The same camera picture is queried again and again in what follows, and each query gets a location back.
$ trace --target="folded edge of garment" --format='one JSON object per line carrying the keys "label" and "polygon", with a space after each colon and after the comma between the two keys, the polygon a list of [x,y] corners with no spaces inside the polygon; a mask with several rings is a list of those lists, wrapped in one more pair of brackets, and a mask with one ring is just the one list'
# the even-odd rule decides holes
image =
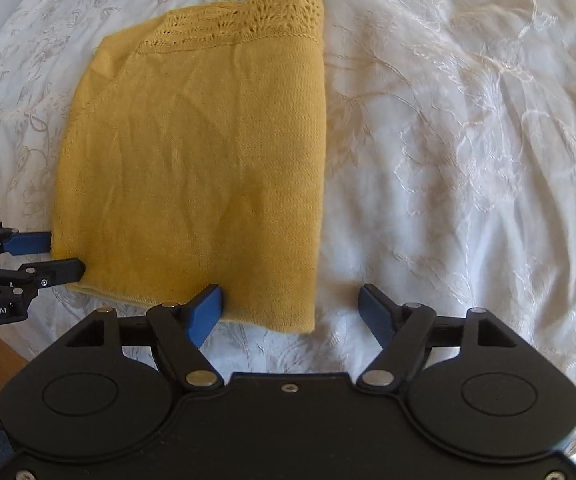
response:
{"label": "folded edge of garment", "polygon": [[103,40],[57,170],[52,255],[79,290],[314,328],[326,104],[321,0],[177,9]]}

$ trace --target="silver rivet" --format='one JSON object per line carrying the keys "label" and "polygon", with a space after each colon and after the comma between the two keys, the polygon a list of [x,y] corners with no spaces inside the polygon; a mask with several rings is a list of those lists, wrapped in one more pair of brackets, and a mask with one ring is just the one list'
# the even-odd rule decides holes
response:
{"label": "silver rivet", "polygon": [[369,386],[388,386],[395,380],[395,377],[386,370],[370,370],[362,375],[362,379]]}
{"label": "silver rivet", "polygon": [[15,480],[37,480],[30,471],[17,471]]}
{"label": "silver rivet", "polygon": [[299,391],[299,386],[292,383],[282,384],[282,391],[286,392],[287,394],[295,394]]}
{"label": "silver rivet", "polygon": [[186,382],[198,388],[207,388],[217,383],[217,376],[208,370],[195,370],[186,376]]}

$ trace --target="yellow sweater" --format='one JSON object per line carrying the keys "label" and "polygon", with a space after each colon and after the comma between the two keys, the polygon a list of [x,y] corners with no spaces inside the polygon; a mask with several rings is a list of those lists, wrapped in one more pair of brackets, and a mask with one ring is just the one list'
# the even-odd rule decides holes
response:
{"label": "yellow sweater", "polygon": [[314,327],[326,134],[321,0],[173,10],[104,39],[52,217],[79,288],[143,305],[217,283],[225,317]]}

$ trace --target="yellow folded garment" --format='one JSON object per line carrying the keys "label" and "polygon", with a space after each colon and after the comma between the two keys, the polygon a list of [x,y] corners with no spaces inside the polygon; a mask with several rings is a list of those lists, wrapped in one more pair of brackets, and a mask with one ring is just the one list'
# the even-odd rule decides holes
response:
{"label": "yellow folded garment", "polygon": [[172,10],[104,39],[63,139],[52,254],[144,305],[314,327],[326,136],[321,0]]}

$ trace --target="yellow fabric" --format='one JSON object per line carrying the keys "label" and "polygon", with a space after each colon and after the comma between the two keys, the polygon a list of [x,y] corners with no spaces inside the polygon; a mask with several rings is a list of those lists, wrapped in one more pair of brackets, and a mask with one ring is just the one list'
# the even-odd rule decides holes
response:
{"label": "yellow fabric", "polygon": [[321,0],[173,10],[105,38],[63,139],[52,254],[144,305],[217,283],[225,318],[314,327],[325,98]]}

